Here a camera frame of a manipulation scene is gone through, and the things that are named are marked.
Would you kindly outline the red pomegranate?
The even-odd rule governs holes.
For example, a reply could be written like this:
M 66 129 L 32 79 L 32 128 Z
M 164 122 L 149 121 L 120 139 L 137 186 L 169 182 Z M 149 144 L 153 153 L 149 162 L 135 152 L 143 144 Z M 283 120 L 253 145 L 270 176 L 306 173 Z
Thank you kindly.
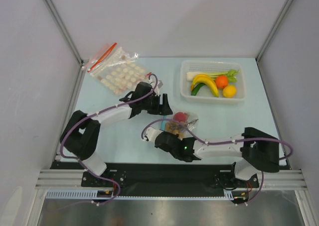
M 177 112 L 174 114 L 173 119 L 178 122 L 186 122 L 188 119 L 188 114 L 184 112 Z

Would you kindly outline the brown longan bunch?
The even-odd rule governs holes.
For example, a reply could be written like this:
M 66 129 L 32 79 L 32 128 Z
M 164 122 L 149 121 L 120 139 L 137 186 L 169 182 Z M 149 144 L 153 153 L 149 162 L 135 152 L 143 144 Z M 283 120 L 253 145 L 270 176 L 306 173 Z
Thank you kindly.
M 177 135 L 179 139 L 184 139 L 186 137 L 192 137 L 189 131 L 194 131 L 197 126 L 198 119 L 191 121 L 176 123 L 173 121 L 166 121 L 164 125 L 164 131 L 170 132 Z

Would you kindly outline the blue zipper clear bag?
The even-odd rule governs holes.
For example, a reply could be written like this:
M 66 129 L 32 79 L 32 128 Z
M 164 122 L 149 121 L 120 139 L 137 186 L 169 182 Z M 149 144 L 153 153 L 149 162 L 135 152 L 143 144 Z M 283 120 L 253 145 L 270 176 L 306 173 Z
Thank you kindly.
M 187 119 L 187 121 L 191 121 L 191 120 L 194 120 L 194 119 L 198 119 L 198 116 L 197 116 L 197 114 L 195 114 L 195 113 L 186 112 L 186 111 L 177 110 L 177 109 L 175 109 L 175 110 L 173 111 L 173 114 L 172 114 L 172 115 L 164 116 L 163 119 L 166 119 L 166 118 L 167 118 L 167 119 L 169 119 L 168 121 L 173 121 L 173 122 L 176 122 L 176 123 L 180 123 L 180 122 L 178 122 L 178 121 L 176 121 L 176 120 L 173 119 L 174 114 L 177 113 L 177 112 L 187 113 L 187 114 L 188 114 L 188 119 Z M 163 130 L 163 131 L 164 131 L 164 125 L 165 125 L 166 121 L 162 121 L 161 124 L 160 124 L 160 129 Z

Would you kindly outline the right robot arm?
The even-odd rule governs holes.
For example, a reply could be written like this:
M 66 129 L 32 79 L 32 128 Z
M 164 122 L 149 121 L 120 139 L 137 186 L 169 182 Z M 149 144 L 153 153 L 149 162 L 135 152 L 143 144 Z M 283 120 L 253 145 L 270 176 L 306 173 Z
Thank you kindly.
M 212 143 L 194 136 L 179 139 L 173 133 L 150 127 L 147 129 L 147 139 L 156 148 L 183 162 L 237 157 L 239 160 L 233 163 L 230 174 L 230 182 L 236 187 L 243 186 L 258 171 L 279 172 L 278 140 L 253 127 L 245 128 L 242 134 Z

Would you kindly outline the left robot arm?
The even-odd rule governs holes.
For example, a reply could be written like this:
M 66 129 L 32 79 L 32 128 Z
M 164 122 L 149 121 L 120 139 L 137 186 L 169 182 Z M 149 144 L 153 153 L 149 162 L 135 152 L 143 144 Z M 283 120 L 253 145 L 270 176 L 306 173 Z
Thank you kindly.
M 93 172 L 92 180 L 98 186 L 109 183 L 107 164 L 95 152 L 100 129 L 127 120 L 146 111 L 152 115 L 172 115 L 167 94 L 160 94 L 151 84 L 139 82 L 119 103 L 97 113 L 75 111 L 60 137 L 60 149 L 73 153 L 85 169 Z

